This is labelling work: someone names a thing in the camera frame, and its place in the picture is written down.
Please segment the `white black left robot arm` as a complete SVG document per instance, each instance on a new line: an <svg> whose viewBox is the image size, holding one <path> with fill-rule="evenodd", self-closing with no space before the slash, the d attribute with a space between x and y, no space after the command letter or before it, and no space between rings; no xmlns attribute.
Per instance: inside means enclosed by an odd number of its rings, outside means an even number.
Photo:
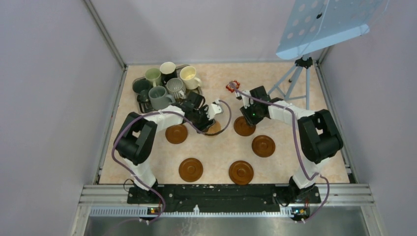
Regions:
<svg viewBox="0 0 417 236"><path fill-rule="evenodd" d="M145 203L154 202L158 195L153 187L156 177L147 161L156 133L185 122L191 123L199 133L205 133L214 125L215 116L223 113L219 100L200 107L201 96L191 95L190 101L176 102L155 112L129 113L114 142L114 150L126 162L123 166L135 177L134 183L140 188L139 197Z"/></svg>

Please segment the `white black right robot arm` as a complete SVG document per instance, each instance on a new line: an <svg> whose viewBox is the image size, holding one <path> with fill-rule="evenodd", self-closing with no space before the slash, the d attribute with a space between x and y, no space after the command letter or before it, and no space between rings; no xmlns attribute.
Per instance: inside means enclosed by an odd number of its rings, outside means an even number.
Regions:
<svg viewBox="0 0 417 236"><path fill-rule="evenodd" d="M293 202L301 203L308 197L308 189L315 184L322 167L343 147L331 113L326 109L300 108L281 98L272 99L263 86L251 91L236 90L236 97L243 102L240 111L247 125L255 126L269 118L292 127L300 167L289 180L288 195Z"/></svg>

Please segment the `brown wooden coaster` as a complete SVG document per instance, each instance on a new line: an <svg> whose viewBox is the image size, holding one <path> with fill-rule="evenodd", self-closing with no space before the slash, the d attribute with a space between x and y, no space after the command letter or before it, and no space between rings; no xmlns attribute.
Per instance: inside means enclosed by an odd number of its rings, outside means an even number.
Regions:
<svg viewBox="0 0 417 236"><path fill-rule="evenodd" d="M247 136L252 135L255 132L256 126L249 125L246 122L245 117L240 116L234 121L234 130L238 135L247 137Z"/></svg>
<svg viewBox="0 0 417 236"><path fill-rule="evenodd" d="M267 158L274 154L276 144L271 137L259 135L253 139L251 147L258 157Z"/></svg>
<svg viewBox="0 0 417 236"><path fill-rule="evenodd" d="M236 161L229 167L229 177L237 185L247 185L254 177L254 169L246 161Z"/></svg>
<svg viewBox="0 0 417 236"><path fill-rule="evenodd" d="M188 130L183 124L173 125L166 129L165 137L167 141L171 144L181 144L187 139Z"/></svg>
<svg viewBox="0 0 417 236"><path fill-rule="evenodd" d="M179 165L179 175L186 182L195 182L201 178L204 167L200 160L187 158Z"/></svg>

